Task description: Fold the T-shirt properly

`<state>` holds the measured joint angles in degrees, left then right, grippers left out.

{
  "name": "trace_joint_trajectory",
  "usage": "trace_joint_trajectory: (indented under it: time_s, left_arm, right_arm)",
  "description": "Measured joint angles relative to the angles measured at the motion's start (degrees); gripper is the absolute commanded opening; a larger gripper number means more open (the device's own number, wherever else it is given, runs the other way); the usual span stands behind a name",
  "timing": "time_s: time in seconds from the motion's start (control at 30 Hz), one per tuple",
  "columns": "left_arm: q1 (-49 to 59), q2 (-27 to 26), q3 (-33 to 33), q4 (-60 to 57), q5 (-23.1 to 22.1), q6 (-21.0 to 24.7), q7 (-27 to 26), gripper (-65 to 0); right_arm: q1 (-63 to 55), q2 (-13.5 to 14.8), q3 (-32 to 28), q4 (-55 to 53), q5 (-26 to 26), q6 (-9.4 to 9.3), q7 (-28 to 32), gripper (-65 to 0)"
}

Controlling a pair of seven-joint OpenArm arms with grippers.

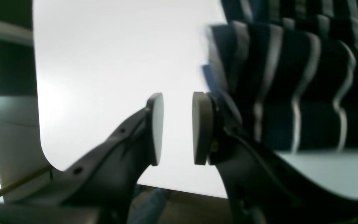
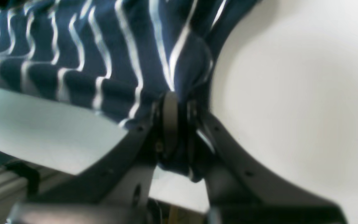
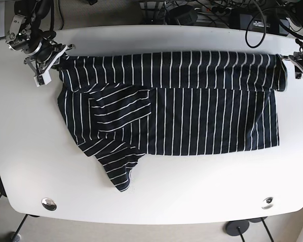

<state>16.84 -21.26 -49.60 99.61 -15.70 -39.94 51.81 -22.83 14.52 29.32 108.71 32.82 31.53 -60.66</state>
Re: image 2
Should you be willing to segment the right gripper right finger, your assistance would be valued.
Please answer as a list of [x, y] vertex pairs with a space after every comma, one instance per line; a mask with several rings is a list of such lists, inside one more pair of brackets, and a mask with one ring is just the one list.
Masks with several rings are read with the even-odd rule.
[[336, 203], [283, 179], [195, 100], [187, 104], [189, 165], [205, 181], [207, 224], [346, 224]]

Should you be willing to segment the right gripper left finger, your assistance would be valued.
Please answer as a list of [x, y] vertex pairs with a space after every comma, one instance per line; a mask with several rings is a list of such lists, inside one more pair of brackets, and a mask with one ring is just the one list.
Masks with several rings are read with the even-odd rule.
[[9, 224], [149, 224], [155, 167], [177, 149], [179, 107], [167, 92], [151, 113], [78, 176], [14, 205]]

